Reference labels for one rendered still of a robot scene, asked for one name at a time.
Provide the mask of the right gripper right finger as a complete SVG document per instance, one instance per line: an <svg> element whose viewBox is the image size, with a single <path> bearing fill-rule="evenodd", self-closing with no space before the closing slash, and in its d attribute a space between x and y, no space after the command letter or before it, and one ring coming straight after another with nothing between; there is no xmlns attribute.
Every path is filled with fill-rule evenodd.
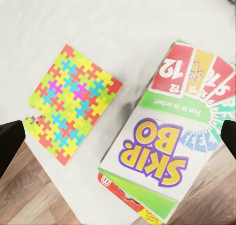
<svg viewBox="0 0 236 225"><path fill-rule="evenodd" d="M220 137L236 159L236 122L225 120Z"/></svg>

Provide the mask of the jigsaw puzzle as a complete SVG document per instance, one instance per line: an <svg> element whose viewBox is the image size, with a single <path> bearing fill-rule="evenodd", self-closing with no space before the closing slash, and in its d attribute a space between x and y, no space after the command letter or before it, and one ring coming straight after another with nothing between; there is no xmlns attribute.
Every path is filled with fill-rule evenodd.
<svg viewBox="0 0 236 225"><path fill-rule="evenodd" d="M24 129L66 166L124 84L66 46L29 97L43 116L24 118Z"/></svg>

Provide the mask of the board game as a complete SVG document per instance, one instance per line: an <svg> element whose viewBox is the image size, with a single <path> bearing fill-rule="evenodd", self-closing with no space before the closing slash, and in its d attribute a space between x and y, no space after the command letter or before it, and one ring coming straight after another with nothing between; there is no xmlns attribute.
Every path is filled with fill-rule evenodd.
<svg viewBox="0 0 236 225"><path fill-rule="evenodd" d="M236 63L178 39L97 180L150 225L166 225L222 140L225 120L236 122Z"/></svg>

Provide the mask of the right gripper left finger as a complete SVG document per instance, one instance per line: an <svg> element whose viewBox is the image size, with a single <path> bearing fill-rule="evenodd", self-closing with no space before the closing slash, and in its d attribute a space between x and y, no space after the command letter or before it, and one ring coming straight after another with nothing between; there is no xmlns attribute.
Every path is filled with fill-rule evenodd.
<svg viewBox="0 0 236 225"><path fill-rule="evenodd" d="M0 125L0 179L26 138L21 120Z"/></svg>

